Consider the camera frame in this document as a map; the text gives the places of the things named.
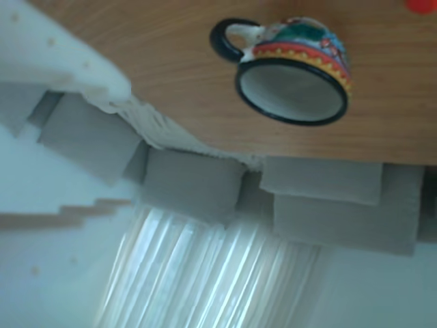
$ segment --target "red stripe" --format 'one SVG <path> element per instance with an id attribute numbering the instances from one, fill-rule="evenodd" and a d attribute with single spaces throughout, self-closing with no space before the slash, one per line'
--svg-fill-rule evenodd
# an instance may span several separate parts
<path id="1" fill-rule="evenodd" d="M 293 50 L 296 52 L 304 51 L 308 54 L 308 57 L 320 58 L 323 64 L 331 63 L 333 65 L 334 70 L 339 70 L 340 72 L 343 73 L 342 75 L 343 78 L 347 78 L 347 79 L 350 78 L 348 71 L 341 64 L 339 64 L 337 60 L 325 54 L 323 51 L 320 51 L 319 49 L 304 44 L 296 44 L 296 43 L 288 43 L 288 42 L 264 43 L 255 46 L 255 48 L 253 49 L 253 53 L 256 55 L 258 51 L 267 51 L 267 50 L 271 52 L 275 52 L 278 48 L 280 48 L 282 51 L 288 51 L 288 50 Z"/>

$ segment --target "wood grain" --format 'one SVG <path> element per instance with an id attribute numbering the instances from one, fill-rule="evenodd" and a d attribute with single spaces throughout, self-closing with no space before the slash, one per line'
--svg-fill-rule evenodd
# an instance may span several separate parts
<path id="1" fill-rule="evenodd" d="M 224 150 L 437 164 L 437 13 L 402 0 L 32 0 L 114 61 L 134 91 Z M 345 41 L 354 95 L 345 118 L 304 128 L 269 120 L 236 95 L 236 67 L 208 43 L 215 22 L 312 16 Z"/>

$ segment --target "mug handle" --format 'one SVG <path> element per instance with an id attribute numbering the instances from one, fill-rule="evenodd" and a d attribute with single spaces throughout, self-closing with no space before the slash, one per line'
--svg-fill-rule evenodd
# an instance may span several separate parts
<path id="1" fill-rule="evenodd" d="M 210 34 L 212 48 L 221 57 L 233 63 L 238 63 L 244 56 L 241 49 L 234 46 L 227 38 L 226 33 L 236 34 L 246 39 L 248 44 L 255 44 L 257 36 L 265 30 L 258 23 L 242 19 L 227 18 L 218 22 Z"/>

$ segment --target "sheer curtain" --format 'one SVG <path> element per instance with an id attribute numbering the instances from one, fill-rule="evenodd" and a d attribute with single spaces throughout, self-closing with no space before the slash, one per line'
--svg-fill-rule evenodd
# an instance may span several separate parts
<path id="1" fill-rule="evenodd" d="M 120 247 L 99 328 L 292 327 L 319 254 L 245 220 L 145 209 Z"/>

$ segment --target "wooden table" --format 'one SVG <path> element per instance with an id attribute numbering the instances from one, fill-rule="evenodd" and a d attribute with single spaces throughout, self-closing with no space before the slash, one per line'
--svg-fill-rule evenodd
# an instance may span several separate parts
<path id="1" fill-rule="evenodd" d="M 437 12 L 402 0 L 32 0 L 115 62 L 141 98 L 224 150 L 437 164 Z M 272 23 L 312 16 L 345 41 L 354 90 L 346 117 L 290 126 L 236 95 L 236 67 L 213 53 L 225 17 Z"/>

